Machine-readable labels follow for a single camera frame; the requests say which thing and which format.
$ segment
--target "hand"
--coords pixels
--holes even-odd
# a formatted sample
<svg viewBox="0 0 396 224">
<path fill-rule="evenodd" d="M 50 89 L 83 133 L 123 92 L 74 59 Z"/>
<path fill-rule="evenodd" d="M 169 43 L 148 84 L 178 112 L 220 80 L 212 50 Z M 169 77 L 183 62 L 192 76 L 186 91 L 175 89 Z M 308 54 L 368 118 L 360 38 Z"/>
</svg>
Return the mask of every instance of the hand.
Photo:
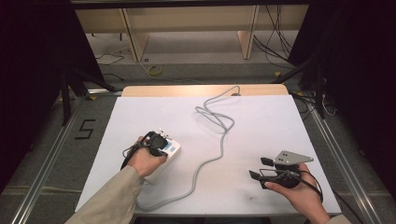
<svg viewBox="0 0 396 224">
<path fill-rule="evenodd" d="M 309 173 L 308 167 L 302 163 L 299 166 L 300 171 Z M 307 173 L 301 172 L 301 178 L 313 186 L 317 186 L 315 179 Z M 309 188 L 306 184 L 300 183 L 293 189 L 284 188 L 278 184 L 266 182 L 265 187 L 285 196 L 291 205 L 302 215 L 308 218 L 311 223 L 326 223 L 330 220 L 329 215 L 324 209 L 319 195 Z"/>
<path fill-rule="evenodd" d="M 149 151 L 141 147 L 132 158 L 128 161 L 128 165 L 134 167 L 140 177 L 151 175 L 161 164 L 166 162 L 166 157 L 154 157 L 149 154 Z"/>
</svg>

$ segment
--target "gray floor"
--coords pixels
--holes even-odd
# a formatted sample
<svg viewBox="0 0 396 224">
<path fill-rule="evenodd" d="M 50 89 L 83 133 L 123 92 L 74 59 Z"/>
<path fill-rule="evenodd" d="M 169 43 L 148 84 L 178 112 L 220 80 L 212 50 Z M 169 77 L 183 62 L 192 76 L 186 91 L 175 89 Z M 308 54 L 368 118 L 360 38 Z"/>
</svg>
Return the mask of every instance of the gray floor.
<svg viewBox="0 0 396 224">
<path fill-rule="evenodd" d="M 265 38 L 267 33 L 257 33 L 259 38 Z M 129 85 L 177 85 L 197 84 L 193 79 L 207 84 L 243 84 L 243 83 L 268 83 L 274 80 L 275 72 L 285 74 L 288 69 L 279 68 L 268 63 L 265 55 L 256 47 L 253 49 L 250 60 L 243 60 L 236 33 L 213 32 L 213 33 L 171 33 L 153 34 L 150 36 L 143 62 L 146 67 L 161 65 L 163 73 L 160 78 L 151 79 L 145 73 L 142 64 L 132 61 L 126 40 L 119 41 L 118 35 L 87 35 L 92 43 L 93 52 L 96 56 L 103 53 L 117 52 L 124 56 L 122 61 L 112 65 L 101 65 L 106 82 L 116 87 Z M 295 37 L 290 32 L 289 38 L 292 43 Z M 272 45 L 281 52 L 277 43 Z M 98 61 L 99 63 L 111 63 L 118 58 L 109 57 Z M 270 58 L 274 63 L 281 63 L 279 59 Z M 298 90 L 298 77 L 286 82 L 290 91 Z M 87 83 L 89 89 L 97 86 Z M 86 178 L 91 170 L 94 157 L 99 148 L 112 108 L 118 96 L 97 95 L 93 99 L 81 99 L 74 124 L 71 126 L 69 135 L 65 139 L 64 146 L 52 171 L 42 189 L 37 202 L 28 218 L 27 223 L 64 223 L 72 216 L 79 194 L 82 191 Z M 305 105 L 296 101 L 301 111 Z M 0 223 L 9 223 L 13 218 L 29 186 L 33 181 L 46 156 L 48 155 L 62 124 L 62 102 L 57 101 L 39 137 L 35 140 L 35 149 L 29 152 L 20 168 L 8 184 L 6 190 L 0 196 Z M 338 192 L 363 218 L 360 207 L 356 203 L 347 182 L 332 157 L 329 146 L 323 138 L 316 124 L 313 113 L 308 110 L 302 113 L 304 125 L 311 138 L 314 149 L 323 166 L 324 172 L 329 179 L 332 188 Z M 84 119 L 94 119 L 87 122 L 85 127 L 92 128 L 90 139 L 77 140 L 76 137 L 86 136 L 87 133 L 79 131 Z M 356 176 L 369 195 L 375 206 L 375 211 L 381 216 L 384 223 L 394 223 L 396 220 L 396 204 L 386 188 L 378 179 L 368 161 L 359 153 L 357 143 L 354 141 L 350 130 L 346 126 L 342 115 L 326 115 L 328 123 L 337 143 L 346 154 L 349 164 L 353 167 Z M 340 203 L 343 213 L 353 222 L 358 220 L 349 209 Z M 177 218 L 176 221 L 191 223 L 190 219 Z M 273 223 L 303 223 L 303 217 L 271 217 Z M 144 223 L 163 223 L 163 219 L 145 219 Z"/>
</svg>

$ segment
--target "white device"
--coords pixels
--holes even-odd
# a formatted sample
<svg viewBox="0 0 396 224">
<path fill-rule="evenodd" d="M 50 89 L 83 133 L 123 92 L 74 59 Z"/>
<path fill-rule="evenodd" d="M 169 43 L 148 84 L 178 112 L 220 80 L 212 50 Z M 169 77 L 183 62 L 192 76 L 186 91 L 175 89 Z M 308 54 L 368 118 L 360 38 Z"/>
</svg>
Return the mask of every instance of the white device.
<svg viewBox="0 0 396 224">
<path fill-rule="evenodd" d="M 171 138 L 166 138 L 166 141 L 168 142 L 168 145 L 166 145 L 166 147 L 163 149 L 159 149 L 160 151 L 168 154 L 166 162 L 161 164 L 160 167 L 154 171 L 154 173 L 145 177 L 145 185 L 153 183 L 155 178 L 157 178 L 157 176 L 172 162 L 175 156 L 180 153 L 180 144 L 177 141 Z"/>
</svg>

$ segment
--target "white tabletop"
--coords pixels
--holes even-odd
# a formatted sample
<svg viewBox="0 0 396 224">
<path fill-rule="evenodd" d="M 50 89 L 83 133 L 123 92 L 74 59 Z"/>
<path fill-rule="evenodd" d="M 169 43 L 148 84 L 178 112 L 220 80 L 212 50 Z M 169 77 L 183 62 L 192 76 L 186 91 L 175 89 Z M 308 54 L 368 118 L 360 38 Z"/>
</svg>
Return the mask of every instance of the white tabletop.
<svg viewBox="0 0 396 224">
<path fill-rule="evenodd" d="M 220 154 L 223 130 L 195 111 L 208 97 L 121 97 L 116 102 L 78 209 L 120 170 L 121 152 L 138 136 L 162 129 L 181 144 L 181 152 L 138 197 L 153 205 L 188 192 L 202 161 Z M 324 193 L 330 214 L 341 213 L 293 99 L 288 95 L 221 97 L 209 107 L 232 117 L 224 139 L 224 156 L 207 164 L 189 197 L 154 211 L 136 208 L 139 216 L 276 216 L 297 214 L 281 195 L 264 190 L 248 170 L 265 167 L 260 157 L 288 150 L 314 158 L 307 165 Z"/>
</svg>

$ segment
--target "sleeve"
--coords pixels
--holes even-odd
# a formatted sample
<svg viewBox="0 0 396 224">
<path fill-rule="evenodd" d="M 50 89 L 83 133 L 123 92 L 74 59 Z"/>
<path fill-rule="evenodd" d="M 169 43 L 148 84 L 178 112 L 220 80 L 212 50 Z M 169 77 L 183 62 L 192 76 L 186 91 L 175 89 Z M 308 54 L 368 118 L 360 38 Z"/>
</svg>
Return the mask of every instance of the sleeve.
<svg viewBox="0 0 396 224">
<path fill-rule="evenodd" d="M 135 201 L 140 191 L 140 177 L 134 167 L 127 165 L 66 223 L 129 223 L 134 215 Z"/>
<path fill-rule="evenodd" d="M 333 217 L 326 224 L 350 224 L 350 221 L 344 217 L 344 215 L 340 215 L 337 217 Z"/>
</svg>

